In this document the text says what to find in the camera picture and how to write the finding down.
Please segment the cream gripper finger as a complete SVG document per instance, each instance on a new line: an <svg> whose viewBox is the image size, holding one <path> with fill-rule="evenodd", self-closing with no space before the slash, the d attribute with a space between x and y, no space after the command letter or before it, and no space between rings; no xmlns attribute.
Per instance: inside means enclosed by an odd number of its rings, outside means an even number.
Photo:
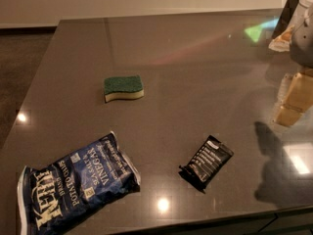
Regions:
<svg viewBox="0 0 313 235"><path fill-rule="evenodd" d="M313 106L313 77L305 73L286 73L282 79L274 122L282 126L294 125Z"/></svg>
<svg viewBox="0 0 313 235"><path fill-rule="evenodd" d="M292 25L275 39L273 39L269 44L269 49L276 52L288 52L290 50L293 29L294 26Z"/></svg>

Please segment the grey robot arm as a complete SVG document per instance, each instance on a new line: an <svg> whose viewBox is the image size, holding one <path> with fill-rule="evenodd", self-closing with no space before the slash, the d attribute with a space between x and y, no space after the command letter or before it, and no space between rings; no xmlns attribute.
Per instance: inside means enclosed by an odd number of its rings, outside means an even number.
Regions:
<svg viewBox="0 0 313 235"><path fill-rule="evenodd" d="M287 0L269 48L300 65L283 77L274 107L273 121L289 127L313 106L313 0Z"/></svg>

